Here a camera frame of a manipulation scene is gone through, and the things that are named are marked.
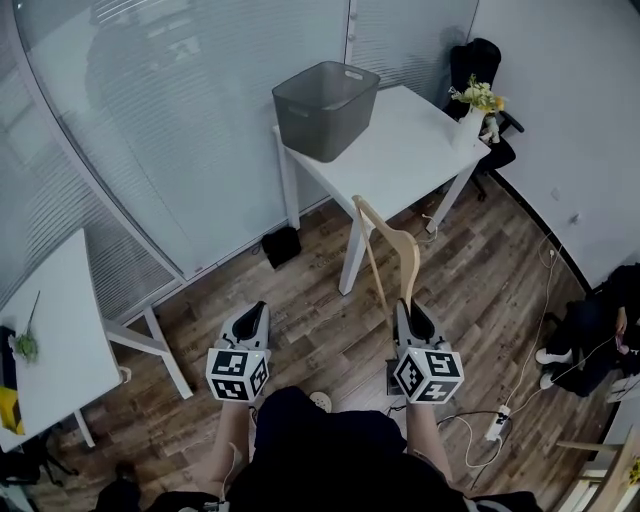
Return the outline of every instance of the table leg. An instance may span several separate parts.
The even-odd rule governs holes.
[[[160,325],[156,320],[153,310],[148,307],[144,310],[144,318],[147,321],[149,330],[153,338],[140,334],[123,327],[113,320],[102,319],[102,322],[107,333],[107,339],[113,343],[124,345],[125,347],[134,348],[140,352],[146,352],[147,354],[153,354],[154,356],[160,356],[169,375],[173,379],[178,391],[182,395],[182,398],[187,399],[193,396],[193,391],[189,387],[186,379],[182,375],[176,360],[171,353],[171,349],[164,339]]]
[[[427,225],[427,231],[429,233],[433,233],[436,230],[436,226],[442,222],[442,219],[444,219],[444,216],[451,209],[451,206],[460,195],[460,192],[467,184],[467,181],[469,181],[469,178],[471,177],[471,174],[473,173],[473,170],[475,168],[476,164],[474,163],[473,165],[470,165],[469,167],[464,169],[460,174],[456,176],[456,179],[453,180],[453,184],[447,192],[447,195],[444,196],[444,198],[440,202],[440,206],[438,206],[438,209],[436,210],[436,213],[433,214],[433,220],[429,221],[429,224]]]
[[[0,496],[8,499],[14,507],[22,512],[35,512],[21,485],[7,485],[5,487],[0,484]]]
[[[282,144],[280,132],[276,131],[276,144],[278,146],[278,161],[280,162],[280,177],[282,178],[282,191],[284,203],[287,208],[289,225],[300,229],[300,205],[298,202],[298,183],[294,162],[291,161],[287,150]]]
[[[184,399],[192,397],[193,391],[191,391],[189,384],[184,378],[184,375],[182,375],[182,371],[180,370],[178,363],[176,363],[176,360],[173,358],[173,354],[169,349],[169,345],[167,345],[167,341],[165,340],[162,329],[158,324],[156,315],[153,313],[153,309],[151,309],[150,307],[145,308],[144,318],[147,321],[147,325],[149,326],[149,330],[151,331],[151,336],[153,336],[153,339],[159,340],[164,343],[167,349],[167,352],[162,356],[162,360],[164,361],[164,364],[167,367],[169,375],[171,375],[174,384],[178,388],[180,395],[182,395],[182,398]]]
[[[366,236],[371,236],[371,229],[367,228]],[[346,295],[353,288],[353,283],[360,270],[360,264],[364,257],[366,244],[362,237],[360,223],[354,220],[351,223],[351,234],[349,235],[349,244],[347,245],[347,253],[344,257],[344,266],[342,267],[342,275],[340,276],[340,285],[338,289],[342,295]]]
[[[78,426],[80,427],[80,432],[82,432],[82,437],[84,437],[84,440],[86,441],[87,446],[89,446],[89,448],[93,448],[96,445],[96,443],[93,440],[93,436],[91,435],[91,432],[89,431],[89,427],[87,427],[87,423],[84,421],[84,416],[82,416],[82,411],[78,409],[73,414],[76,417],[76,421],[78,422]]]

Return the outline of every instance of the white flower vase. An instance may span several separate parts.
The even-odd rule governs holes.
[[[458,121],[459,125],[451,142],[455,151],[468,151],[473,147],[478,141],[485,115],[484,110],[470,107],[467,115]]]

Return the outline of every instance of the white table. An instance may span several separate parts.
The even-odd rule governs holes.
[[[274,127],[289,224],[300,228],[298,189],[293,158],[349,214],[354,222],[340,277],[340,292],[353,288],[365,243],[356,220],[354,195],[361,195],[386,221],[457,176],[443,198],[433,232],[471,176],[478,160],[489,153],[480,140],[464,154],[451,140],[457,123],[406,87],[379,91],[369,127],[333,162],[322,163],[287,148]],[[368,225],[370,236],[372,225]]]
[[[20,286],[0,311],[0,324],[24,332],[36,297],[32,332],[38,360],[16,361],[18,400],[25,435],[0,428],[7,452],[74,414],[89,446],[93,439],[80,409],[122,381],[109,340],[164,359],[184,398],[192,395],[153,312],[145,318],[155,339],[142,336],[100,315],[89,270],[83,230],[56,249]]]

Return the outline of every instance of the cable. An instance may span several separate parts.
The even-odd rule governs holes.
[[[436,221],[433,220],[433,217],[430,217],[429,215],[425,215],[424,213],[422,215],[420,215],[423,219],[429,219],[431,222],[433,222],[434,226],[436,227],[436,231],[433,234],[433,236],[431,238],[429,238],[429,240],[416,240],[417,243],[419,244],[423,244],[423,245],[428,245],[431,244],[433,242],[436,241],[436,238],[438,238],[438,225],[436,224]],[[427,227],[429,226],[429,224],[427,224],[424,227],[424,230],[427,231]]]
[[[440,430],[440,425],[442,423],[444,423],[445,421],[449,421],[452,419],[458,419],[460,421],[462,421],[467,428],[469,429],[469,444],[467,445],[467,450],[465,452],[464,455],[464,463],[467,465],[468,468],[471,469],[477,469],[477,468],[485,468],[487,467],[489,464],[491,464],[493,461],[495,461],[498,456],[500,455],[500,452],[502,451],[502,447],[504,445],[504,442],[502,441],[502,438],[498,436],[498,442],[500,443],[498,446],[498,451],[495,453],[495,455],[488,461],[485,462],[484,464],[469,464],[469,450],[471,449],[471,445],[473,444],[473,429],[471,428],[471,425],[469,424],[469,422],[465,419],[462,418],[462,416],[470,416],[473,414],[499,414],[498,411],[473,411],[473,412],[463,412],[460,414],[454,414],[451,416],[447,416],[446,418],[440,420],[437,422],[437,426],[438,426],[438,430]]]
[[[507,441],[509,440],[509,436],[511,435],[511,432],[513,432],[513,420],[511,418],[509,418],[509,424],[511,425],[511,428],[509,429],[509,432],[507,432],[507,435],[504,436],[504,442],[502,443],[502,448],[504,448],[507,445]],[[471,488],[469,489],[470,491],[473,491],[473,489],[475,488],[476,484],[478,483],[478,480],[480,480],[480,477],[482,476],[482,473],[484,473],[484,470],[487,469],[487,466],[483,467],[480,472],[478,473],[478,476],[476,476],[475,480],[473,481],[473,483],[471,484]]]
[[[391,417],[391,411],[401,411],[402,409],[404,409],[406,407],[406,405],[401,405],[399,407],[395,407],[395,405],[404,398],[404,395],[402,395],[401,397],[399,397],[397,400],[395,400],[387,409],[387,418]]]
[[[542,244],[544,243],[544,241],[547,240],[552,234],[553,234],[553,231],[549,231],[549,233],[547,233],[547,235],[542,240],[540,240],[540,243],[538,244],[538,251],[537,251],[538,258],[540,258],[540,262],[545,268],[548,268],[548,269],[551,269],[551,265],[553,262],[550,262],[548,265],[544,262],[544,260],[542,259],[542,254],[540,254],[540,248],[542,247]],[[562,247],[563,246],[560,245],[560,249],[558,249],[558,256],[560,255],[560,251],[562,251]]]
[[[562,377],[562,376],[566,375],[567,373],[569,373],[569,372],[570,372],[571,370],[573,370],[574,368],[577,368],[578,366],[580,366],[580,365],[581,365],[582,363],[584,363],[587,359],[589,359],[589,358],[593,355],[593,353],[594,353],[596,350],[598,350],[600,347],[602,347],[602,346],[603,346],[603,345],[605,345],[606,343],[609,343],[609,342],[610,342],[612,339],[614,339],[614,338],[615,338],[615,335],[614,335],[614,336],[611,336],[611,338],[609,338],[608,340],[603,341],[602,343],[600,343],[600,345],[598,345],[598,346],[597,346],[596,348],[594,348],[591,352],[589,352],[589,355],[588,355],[587,357],[585,357],[582,361],[578,362],[577,364],[574,364],[571,368],[569,368],[568,370],[566,370],[566,371],[562,372],[562,373],[561,373],[560,375],[558,375],[555,379],[551,379],[551,382],[555,382],[555,381],[557,381],[560,377]],[[524,403],[524,405],[523,405],[522,407],[520,407],[520,408],[516,409],[515,411],[513,411],[513,412],[510,414],[510,417],[513,417],[513,415],[514,415],[514,414],[516,414],[517,412],[520,412],[522,409],[524,409],[524,408],[529,404],[529,402],[531,402],[531,399],[532,399],[534,396],[536,396],[538,393],[542,392],[542,391],[544,391],[544,389],[542,389],[542,388],[541,388],[541,389],[537,390],[535,393],[533,393],[533,394],[529,397],[529,399]]]
[[[542,259],[542,256],[540,255],[540,246],[542,245],[542,242],[544,242],[549,237],[549,235],[545,236],[542,239],[542,241],[540,242],[540,244],[538,245],[538,256],[540,257],[540,262],[546,268],[549,269],[549,279],[547,279],[547,287],[546,287],[546,291],[545,291],[544,309],[542,311],[542,316],[540,317],[540,323],[538,324],[538,332],[536,333],[536,338],[533,341],[533,344],[531,345],[531,349],[529,350],[529,354],[527,355],[527,359],[525,359],[524,364],[522,365],[522,371],[520,372],[520,378],[518,379],[518,383],[511,390],[511,394],[509,395],[509,397],[507,398],[506,402],[504,403],[505,407],[509,406],[509,402],[511,401],[511,398],[513,398],[513,395],[516,393],[516,391],[518,390],[518,388],[522,384],[522,379],[524,378],[524,372],[527,369],[527,364],[529,363],[529,359],[531,359],[531,356],[533,355],[533,352],[536,349],[536,346],[538,346],[538,339],[540,338],[540,331],[542,330],[542,324],[544,322],[544,315],[547,313],[547,308],[549,307],[549,298],[550,298],[550,296],[549,296],[549,287],[551,286],[551,279],[553,278],[553,268],[556,266],[556,263],[560,259],[560,251],[562,250],[562,246],[560,246],[560,249],[558,250],[558,253],[556,254],[556,256],[553,259],[553,261],[551,262],[550,266],[547,266],[545,264],[545,262]]]
[[[629,380],[631,379],[631,377],[627,378],[627,384],[629,384]],[[635,384],[633,386],[631,386],[629,389],[621,389],[620,391],[616,391],[617,393],[622,393],[624,391],[624,393],[622,393],[622,396],[618,396],[616,397],[616,401],[619,402],[620,400],[622,400],[625,396],[627,396],[627,393],[629,391],[631,391],[633,388],[635,388],[638,384],[640,384],[640,379],[638,379]]]

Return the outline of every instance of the yellow object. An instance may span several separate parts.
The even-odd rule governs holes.
[[[629,471],[629,485],[635,485],[640,480],[640,457],[636,457],[631,471]]]
[[[24,435],[18,392],[15,389],[0,386],[0,418],[2,427],[14,434]]]

